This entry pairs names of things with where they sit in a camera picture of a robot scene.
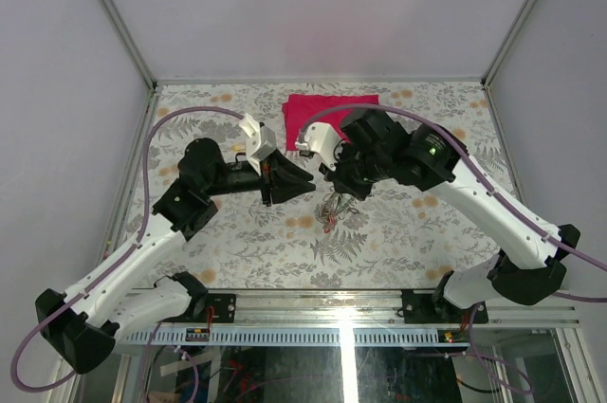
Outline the grey disc with key rings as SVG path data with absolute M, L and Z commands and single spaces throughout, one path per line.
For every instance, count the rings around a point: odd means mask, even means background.
M 316 219 L 322 224 L 324 233 L 334 230 L 345 214 L 356 215 L 356 198 L 350 194 L 331 192 L 327 194 L 315 210 Z

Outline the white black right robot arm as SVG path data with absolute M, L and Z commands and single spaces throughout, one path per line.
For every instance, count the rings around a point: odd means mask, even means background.
M 376 183 L 394 180 L 443 200 L 496 242 L 499 250 L 488 260 L 441 278 L 423 305 L 427 315 L 450 322 L 479 302 L 532 306 L 560 291 L 566 248 L 577 244 L 579 230 L 532 213 L 446 131 L 422 124 L 409 133 L 383 111 L 359 109 L 338 128 L 311 124 L 302 145 L 321 157 L 320 170 L 336 192 L 363 201 Z

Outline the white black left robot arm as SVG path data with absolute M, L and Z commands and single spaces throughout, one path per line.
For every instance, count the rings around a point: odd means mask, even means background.
M 76 374 L 84 375 L 100 366 L 119 341 L 145 327 L 203 320 L 208 290 L 187 271 L 163 277 L 136 296 L 130 292 L 211 221 L 218 212 L 214 196 L 258 192 L 271 206 L 314 191 L 312 180 L 278 150 L 254 168 L 245 160 L 226 162 L 210 138 L 194 140 L 178 162 L 177 179 L 153 205 L 142 237 L 123 244 L 65 292 L 48 289 L 37 298 L 42 337 Z

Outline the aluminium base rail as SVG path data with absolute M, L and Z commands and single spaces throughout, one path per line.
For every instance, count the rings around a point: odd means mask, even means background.
M 429 290 L 212 290 L 212 323 L 259 326 L 325 326 L 352 321 L 359 326 L 411 325 L 458 328 L 469 319 L 468 309 L 439 314 L 431 307 Z M 503 299 L 485 302 L 474 317 L 485 328 L 579 328 L 575 307 L 559 299 L 535 306 Z

